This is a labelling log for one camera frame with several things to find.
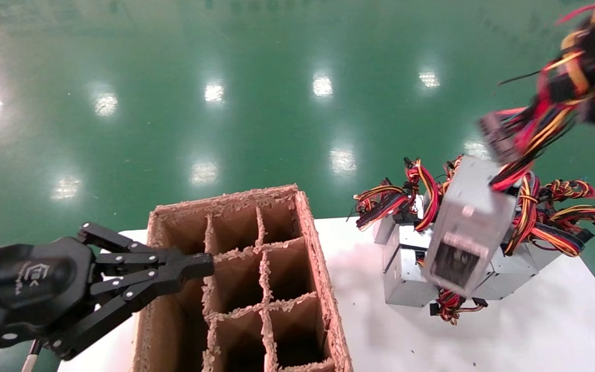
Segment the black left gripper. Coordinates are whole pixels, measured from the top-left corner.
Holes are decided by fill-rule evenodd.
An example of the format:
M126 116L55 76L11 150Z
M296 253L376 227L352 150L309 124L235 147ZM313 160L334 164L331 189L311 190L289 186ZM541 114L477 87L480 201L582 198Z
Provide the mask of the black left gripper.
M153 277L105 293L87 293L92 250L75 238L0 247L0 349L43 337L69 361L156 298L178 293L185 273L157 269Z

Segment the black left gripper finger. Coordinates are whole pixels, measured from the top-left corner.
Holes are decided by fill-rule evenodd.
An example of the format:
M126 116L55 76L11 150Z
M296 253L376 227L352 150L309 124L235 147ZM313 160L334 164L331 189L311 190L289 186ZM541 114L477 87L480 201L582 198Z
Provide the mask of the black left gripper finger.
M211 254L185 254L176 247L151 248L93 222L83 224L78 241L106 250L95 263L111 277L165 269L170 278L201 278L214 271Z

